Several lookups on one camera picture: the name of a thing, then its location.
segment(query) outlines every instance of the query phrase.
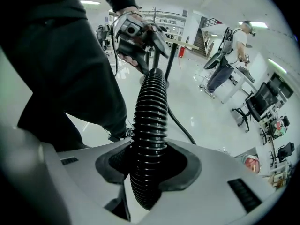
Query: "ceiling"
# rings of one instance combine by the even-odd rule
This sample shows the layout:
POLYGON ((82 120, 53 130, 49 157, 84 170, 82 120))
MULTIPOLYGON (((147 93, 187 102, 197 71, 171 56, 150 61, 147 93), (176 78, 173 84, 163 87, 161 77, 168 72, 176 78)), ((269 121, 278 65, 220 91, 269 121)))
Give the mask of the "ceiling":
MULTIPOLYGON (((105 0, 97 7, 100 11, 109 9, 105 0)), ((268 29, 256 29, 256 36, 249 38, 253 47, 263 48, 265 56, 272 58, 289 72, 295 81, 300 81, 300 54, 294 35, 289 29, 280 10, 271 0, 136 0, 145 3, 174 4, 185 9, 194 9, 214 17, 224 24, 235 27, 239 21, 265 22, 268 29)))

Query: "black hose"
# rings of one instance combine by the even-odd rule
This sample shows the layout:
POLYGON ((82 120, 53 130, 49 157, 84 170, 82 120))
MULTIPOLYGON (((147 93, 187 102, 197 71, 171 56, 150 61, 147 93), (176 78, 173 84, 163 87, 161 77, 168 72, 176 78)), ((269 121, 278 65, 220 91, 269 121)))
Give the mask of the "black hose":
POLYGON ((145 76, 135 107, 132 137, 131 187, 139 204, 150 210, 160 198, 166 152, 168 103, 165 76, 153 68, 145 76))
POLYGON ((171 111, 170 107, 168 106, 168 113, 170 117, 173 119, 173 121, 177 124, 177 126, 185 133, 185 135, 189 138, 189 140, 192 142, 192 144, 197 145, 191 134, 181 125, 181 123, 177 120, 177 118, 174 116, 173 112, 171 111))

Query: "red object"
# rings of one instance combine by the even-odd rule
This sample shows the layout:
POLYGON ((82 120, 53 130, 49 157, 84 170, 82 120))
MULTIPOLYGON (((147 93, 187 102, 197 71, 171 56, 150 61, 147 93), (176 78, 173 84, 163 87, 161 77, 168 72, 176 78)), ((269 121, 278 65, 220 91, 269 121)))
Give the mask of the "red object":
POLYGON ((183 54, 184 54, 184 47, 181 47, 180 50, 179 50, 179 55, 178 55, 178 57, 182 58, 182 57, 183 57, 183 54))

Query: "white floor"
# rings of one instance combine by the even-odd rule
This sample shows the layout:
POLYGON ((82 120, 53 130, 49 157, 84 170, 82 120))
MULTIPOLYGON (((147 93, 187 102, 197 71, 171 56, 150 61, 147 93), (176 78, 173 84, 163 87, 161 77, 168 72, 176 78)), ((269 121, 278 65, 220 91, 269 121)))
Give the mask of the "white floor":
MULTIPOLYGON (((115 70, 114 56, 110 56, 109 59, 115 70)), ((233 87, 229 80, 216 90, 216 99, 210 98, 198 87, 199 84, 206 82, 202 76, 210 72, 203 70, 205 63, 205 59, 188 51, 184 58, 174 59, 167 95, 169 106, 177 119, 190 132, 199 146, 221 150, 231 156, 239 155, 255 146, 268 149, 266 146, 262 146, 256 121, 250 121, 250 131, 245 133, 246 124, 238 127, 237 123, 240 122, 241 117, 237 112, 231 112, 232 108, 239 107, 245 101, 246 94, 238 91, 226 104, 222 104, 221 99, 233 87)), ((119 66, 116 79, 127 105, 128 121, 133 123, 142 74, 124 62, 120 62, 119 66)), ((161 57, 159 68, 165 72, 166 66, 167 59, 161 57)), ((72 116, 70 118, 80 130, 86 145, 94 147, 110 143, 107 140, 108 134, 99 125, 86 123, 72 116)), ((190 142, 171 118, 168 121, 168 137, 190 142)), ((269 169, 268 163, 268 158, 262 162, 265 164, 262 168, 265 168, 266 173, 269 169)), ((127 177, 125 185, 131 220, 133 223, 138 223, 148 211, 135 200, 129 177, 127 177)))

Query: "person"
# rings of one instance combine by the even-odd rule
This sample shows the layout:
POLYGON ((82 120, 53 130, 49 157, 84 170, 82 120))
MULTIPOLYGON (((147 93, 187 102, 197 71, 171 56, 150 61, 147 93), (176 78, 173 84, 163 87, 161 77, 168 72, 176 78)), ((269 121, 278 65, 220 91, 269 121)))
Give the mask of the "person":
POLYGON ((249 21, 243 22, 240 27, 233 30, 233 51, 221 59, 219 67, 204 87, 205 92, 211 98, 216 98, 214 95, 215 90, 229 78, 233 72, 233 67, 235 67, 240 60, 244 62, 247 67, 248 60, 245 56, 245 47, 247 43, 247 34, 252 32, 253 27, 249 21))
MULTIPOLYGON (((0 45, 33 92, 18 126, 57 151, 87 147, 66 113, 102 126, 113 137, 130 136, 124 99, 80 0, 16 1, 18 16, 1 4, 6 20, 0 45)), ((106 1, 118 15, 138 12, 134 0, 106 1)), ((137 67, 132 58, 119 56, 137 67)))

